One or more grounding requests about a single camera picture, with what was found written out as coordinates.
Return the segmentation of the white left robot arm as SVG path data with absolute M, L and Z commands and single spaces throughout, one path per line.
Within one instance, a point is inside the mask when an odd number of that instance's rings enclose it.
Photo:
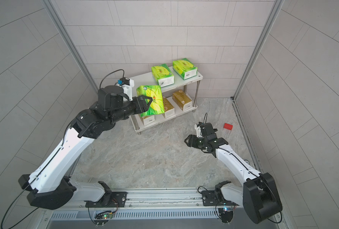
M 99 186 L 86 184 L 78 188 L 65 174 L 102 132 L 113 129 L 117 122 L 131 115 L 148 111 L 152 101 L 152 97 L 145 95 L 130 98 L 125 89 L 117 85 L 99 89 L 98 101 L 67 125 L 60 145 L 33 173 L 19 178 L 22 190 L 29 192 L 29 204 L 35 209 L 56 210 L 79 192 L 93 202 L 109 194 L 110 190 L 103 182 Z

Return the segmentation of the green tissue pack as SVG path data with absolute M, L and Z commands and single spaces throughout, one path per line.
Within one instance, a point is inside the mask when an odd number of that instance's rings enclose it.
M 153 66 L 151 68 L 151 72 L 157 84 L 161 88 L 173 85 L 175 83 L 174 75 L 166 64 Z
M 183 80 L 196 76 L 198 71 L 198 67 L 187 58 L 173 61 L 172 67 Z
M 141 117 L 160 115 L 165 113 L 163 96 L 159 85 L 141 85 L 136 89 L 137 95 L 144 95 L 152 98 L 148 111 L 141 114 Z

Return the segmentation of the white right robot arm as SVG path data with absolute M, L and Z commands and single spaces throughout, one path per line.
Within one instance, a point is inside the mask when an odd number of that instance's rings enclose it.
M 204 153 L 212 154 L 239 180 L 240 186 L 225 181 L 215 188 L 219 202 L 230 201 L 244 208 L 250 220 L 258 224 L 281 213 L 283 206 L 272 175 L 261 173 L 245 162 L 224 138 L 218 138 L 211 123 L 199 122 L 195 135 L 189 135 L 185 144 Z

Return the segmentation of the gold tissue pack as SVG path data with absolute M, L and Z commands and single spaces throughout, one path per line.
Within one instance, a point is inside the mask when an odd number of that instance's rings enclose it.
M 189 110 L 192 107 L 192 100 L 183 90 L 178 90 L 172 94 L 173 101 L 182 111 Z
M 175 108 L 174 106 L 169 102 L 167 98 L 163 98 L 163 105 L 164 105 L 164 118 L 169 118 L 173 115 L 175 115 Z
M 147 126 L 147 125 L 155 122 L 155 115 L 149 115 L 149 116 L 141 117 L 141 120 L 143 122 L 143 125 Z

